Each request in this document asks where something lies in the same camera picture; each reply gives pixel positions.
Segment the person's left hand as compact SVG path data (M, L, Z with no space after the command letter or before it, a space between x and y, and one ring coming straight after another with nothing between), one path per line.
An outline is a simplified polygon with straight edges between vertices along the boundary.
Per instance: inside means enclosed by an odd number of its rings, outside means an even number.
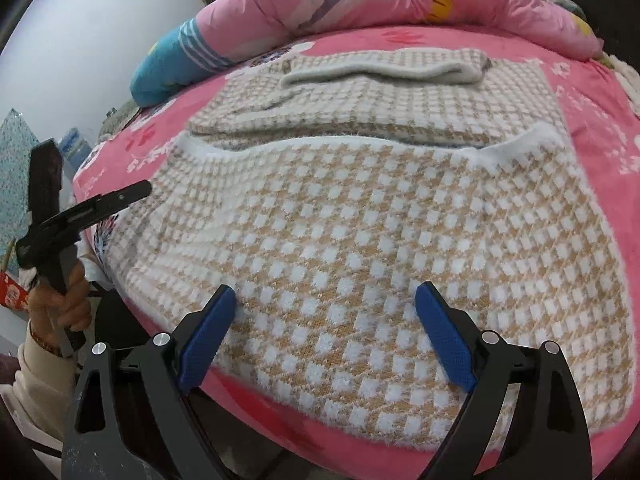
M70 272L70 284L65 295L50 285L39 283L27 296L30 333L42 348L58 350L60 343L55 330L68 328L83 332L92 321L89 302L90 285L80 260Z

